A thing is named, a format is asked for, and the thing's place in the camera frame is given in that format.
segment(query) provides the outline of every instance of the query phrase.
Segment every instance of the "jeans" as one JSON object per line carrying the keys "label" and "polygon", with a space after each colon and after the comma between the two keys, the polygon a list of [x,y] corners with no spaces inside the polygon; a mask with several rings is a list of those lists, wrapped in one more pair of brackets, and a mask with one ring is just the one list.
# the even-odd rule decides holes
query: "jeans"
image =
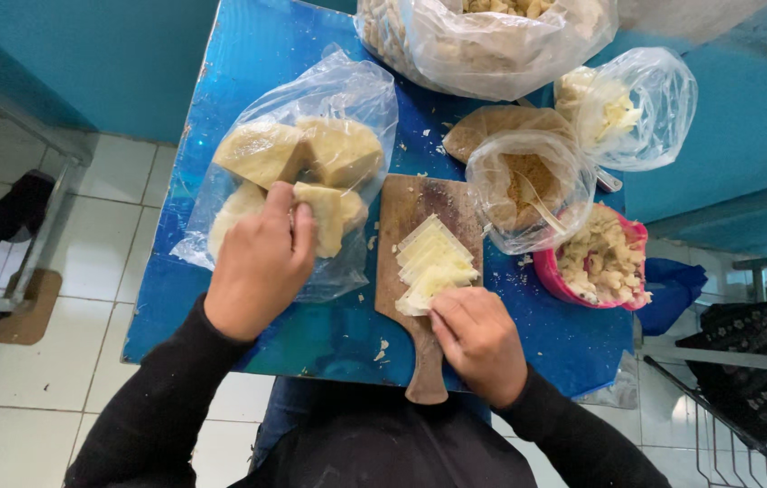
{"label": "jeans", "polygon": [[[392,386],[340,383],[328,380],[279,376],[272,385],[267,413],[257,429],[250,471],[266,460],[281,436],[302,424],[317,409],[335,409],[356,404],[358,399],[385,398],[385,401],[407,402],[404,388]],[[483,422],[492,425],[492,412],[475,394],[450,392],[447,402],[456,402]]]}

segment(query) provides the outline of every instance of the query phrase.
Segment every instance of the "blue table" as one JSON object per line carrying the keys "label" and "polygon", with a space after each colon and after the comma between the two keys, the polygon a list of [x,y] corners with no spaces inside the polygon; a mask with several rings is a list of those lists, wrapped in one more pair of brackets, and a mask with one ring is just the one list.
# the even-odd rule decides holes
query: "blue table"
{"label": "blue table", "polygon": [[[320,60],[330,42],[356,59],[373,59],[360,45],[346,14],[290,0],[223,0],[212,31],[185,130],[176,156],[149,264],[128,331],[123,360],[140,359],[182,324],[211,272],[169,252],[182,236],[206,166],[226,129],[245,106],[268,90],[291,81]],[[463,165],[438,154],[447,128],[442,122],[485,104],[437,94],[396,75],[399,103],[396,149],[390,171],[464,181]],[[548,106],[550,93],[529,97]],[[429,136],[422,136],[424,129]],[[404,144],[407,150],[401,150]],[[621,211],[624,194],[602,194]],[[376,235],[379,200],[369,209],[366,235]],[[513,315],[528,361],[563,394],[579,396],[613,381],[621,353],[632,352],[632,316],[620,308],[593,310],[553,298],[538,282],[532,265],[499,252],[486,239],[483,281],[504,299]],[[293,304],[260,336],[235,371],[304,375],[381,385],[407,385],[414,364],[408,334],[374,311],[377,250],[368,254],[371,283],[320,305]],[[359,294],[365,301],[359,300]],[[389,342],[380,361],[381,340]],[[463,383],[449,366],[450,390]]]}

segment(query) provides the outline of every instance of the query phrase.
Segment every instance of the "wooden block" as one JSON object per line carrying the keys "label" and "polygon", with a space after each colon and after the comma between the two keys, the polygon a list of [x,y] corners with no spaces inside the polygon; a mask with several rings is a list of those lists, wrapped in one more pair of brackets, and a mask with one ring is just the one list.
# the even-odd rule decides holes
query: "wooden block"
{"label": "wooden block", "polygon": [[[16,287],[17,272],[9,279],[8,290]],[[52,308],[61,289],[61,274],[49,269],[35,269],[25,290],[25,299],[31,304],[14,310],[10,317],[0,319],[0,343],[31,346],[46,334],[46,326],[52,317]]]}
{"label": "wooden block", "polygon": [[473,285],[481,286],[482,230],[468,196],[468,184],[407,174],[387,175],[381,190],[375,310],[398,322],[414,341],[414,376],[404,396],[422,405],[434,405],[447,399],[441,371],[443,352],[432,333],[429,317],[409,317],[396,310],[396,300],[408,286],[398,277],[401,267],[392,247],[432,214],[438,214],[441,222],[474,255],[472,264],[480,277]]}

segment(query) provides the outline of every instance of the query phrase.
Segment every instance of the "black floral cloth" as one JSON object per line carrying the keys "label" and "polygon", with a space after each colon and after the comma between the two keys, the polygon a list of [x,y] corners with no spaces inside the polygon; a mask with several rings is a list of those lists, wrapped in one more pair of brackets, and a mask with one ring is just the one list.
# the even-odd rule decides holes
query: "black floral cloth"
{"label": "black floral cloth", "polygon": [[[703,332],[679,347],[767,355],[767,302],[713,305],[700,318]],[[688,361],[703,396],[726,417],[767,443],[767,370]]]}

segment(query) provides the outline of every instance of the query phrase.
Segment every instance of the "clear plastic bag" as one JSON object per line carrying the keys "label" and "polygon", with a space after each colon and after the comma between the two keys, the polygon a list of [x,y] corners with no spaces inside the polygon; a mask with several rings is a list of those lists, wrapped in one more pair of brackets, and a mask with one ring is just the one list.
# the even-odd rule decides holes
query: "clear plastic bag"
{"label": "clear plastic bag", "polygon": [[[528,177],[561,220],[563,234],[520,202],[514,171]],[[574,141],[548,130],[520,129],[487,137],[468,159],[465,180],[489,238],[515,255],[554,249],[570,239],[591,214],[597,175]]]}
{"label": "clear plastic bag", "polygon": [[353,26],[374,57],[423,88],[449,93],[416,70],[411,46],[404,37],[398,0],[358,0]]}
{"label": "clear plastic bag", "polygon": [[[603,49],[618,28],[616,0],[556,0],[536,19],[463,13],[459,0],[384,0],[377,9],[367,7],[377,3],[358,0],[359,37],[368,41],[375,27],[403,31],[400,46],[408,55],[400,64],[384,61],[412,81],[416,68],[441,91],[492,101],[515,100],[555,81]],[[394,18],[402,23],[398,29]]]}
{"label": "clear plastic bag", "polygon": [[341,190],[353,213],[343,215],[341,250],[315,261],[296,300],[332,300],[367,284],[363,227],[389,172],[397,123],[393,76],[373,62],[351,61],[331,44],[322,61],[242,111],[215,151],[185,236],[170,253],[215,269],[218,246],[210,247],[210,232],[226,232],[243,212],[259,211],[275,180],[318,183]]}
{"label": "clear plastic bag", "polygon": [[487,137],[501,130],[548,130],[575,141],[573,128],[551,108],[486,105],[463,117],[443,138],[447,154],[465,164]]}
{"label": "clear plastic bag", "polygon": [[635,48],[555,82],[555,108],[588,159],[622,171],[676,160],[697,109],[697,80],[675,52]]}

